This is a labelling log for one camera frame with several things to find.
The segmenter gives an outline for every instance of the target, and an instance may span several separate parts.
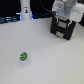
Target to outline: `cable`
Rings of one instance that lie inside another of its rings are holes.
[[[45,6],[43,5],[43,3],[42,3],[41,0],[40,0],[40,3],[41,3],[41,6],[42,6],[47,12],[51,13],[51,14],[55,17],[55,15],[54,15],[54,13],[53,13],[52,11],[50,11],[50,10],[48,10],[48,9],[45,8]]]

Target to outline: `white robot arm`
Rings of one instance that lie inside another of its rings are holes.
[[[55,0],[52,11],[56,15],[80,22],[84,13],[84,4],[77,3],[77,0]]]
[[[76,22],[80,22],[84,13],[84,4],[77,0],[55,0],[52,11],[51,33],[70,40]]]
[[[21,3],[21,20],[31,20],[32,12],[30,9],[30,0],[20,0]]]

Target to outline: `white table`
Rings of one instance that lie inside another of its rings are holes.
[[[50,26],[50,18],[0,24],[0,84],[84,84],[84,27],[77,23],[67,41]]]

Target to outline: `small green object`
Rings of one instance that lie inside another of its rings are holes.
[[[27,59],[27,54],[24,52],[20,55],[20,60],[25,61]]]

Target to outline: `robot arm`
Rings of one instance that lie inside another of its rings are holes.
[[[21,20],[31,20],[32,12],[30,9],[30,0],[20,0],[21,3]]]
[[[84,13],[84,5],[77,0],[55,0],[52,11],[51,33],[70,40],[76,22],[80,22]]]

